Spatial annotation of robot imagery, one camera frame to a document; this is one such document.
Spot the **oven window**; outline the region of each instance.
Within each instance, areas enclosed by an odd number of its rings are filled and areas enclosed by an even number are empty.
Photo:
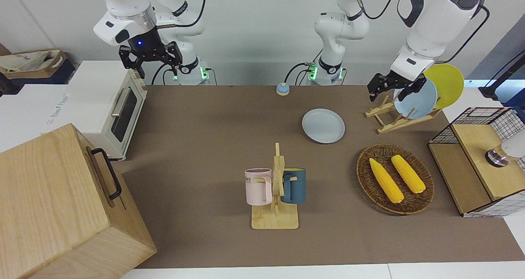
[[[126,130],[128,130],[128,125],[130,124],[131,117],[133,116],[133,111],[135,110],[136,105],[137,96],[135,96],[133,92],[130,92],[128,100],[126,100],[126,103],[124,104],[122,114],[120,117],[115,118],[113,126],[111,126],[111,132],[115,135],[119,142],[124,140],[124,135],[126,134]]]

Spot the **yellow plate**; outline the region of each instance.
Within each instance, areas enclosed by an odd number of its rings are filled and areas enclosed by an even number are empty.
[[[437,89],[435,108],[443,109],[455,103],[463,93],[465,79],[461,72],[450,64],[436,64],[425,72],[425,76],[432,80]]]

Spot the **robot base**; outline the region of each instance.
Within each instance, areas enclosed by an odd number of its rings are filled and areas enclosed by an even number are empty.
[[[190,73],[179,68],[177,79],[166,79],[166,85],[209,85],[210,77],[206,71],[206,62],[199,59],[199,64]]]
[[[335,74],[328,75],[327,73],[321,73],[321,71],[317,71],[317,75],[315,77],[315,80],[312,80],[311,77],[308,77],[308,81],[305,85],[320,85],[320,86],[330,86],[330,85],[340,85],[341,81],[343,81],[342,76],[343,69],[339,69]]]

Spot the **brown table mat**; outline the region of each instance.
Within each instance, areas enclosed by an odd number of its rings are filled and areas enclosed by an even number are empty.
[[[427,148],[445,116],[377,135],[363,113],[380,101],[370,103],[364,86],[292,87],[284,97],[264,86],[150,87],[128,159],[114,164],[159,250],[139,267],[524,260],[503,219],[459,216]],[[337,143],[302,131],[302,116],[318,107],[345,121]],[[307,169],[298,230],[250,227],[244,170],[272,167],[275,142],[287,167]],[[364,197],[356,162],[377,143],[402,146],[428,167],[436,195],[427,210],[393,217]]]

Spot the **wicker basket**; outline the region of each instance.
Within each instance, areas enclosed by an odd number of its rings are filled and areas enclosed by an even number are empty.
[[[401,155],[415,170],[421,180],[425,183],[426,189],[420,194],[414,194],[405,184],[399,173],[396,171],[390,158],[394,155]],[[393,204],[388,200],[385,192],[377,183],[377,180],[370,168],[369,158],[375,159],[385,167],[395,181],[405,199],[399,204]],[[357,165],[358,180],[366,195],[378,206],[385,210],[397,214],[412,214],[425,210],[434,198],[434,182],[425,165],[412,153],[399,146],[391,144],[377,144],[366,148],[358,159]]]

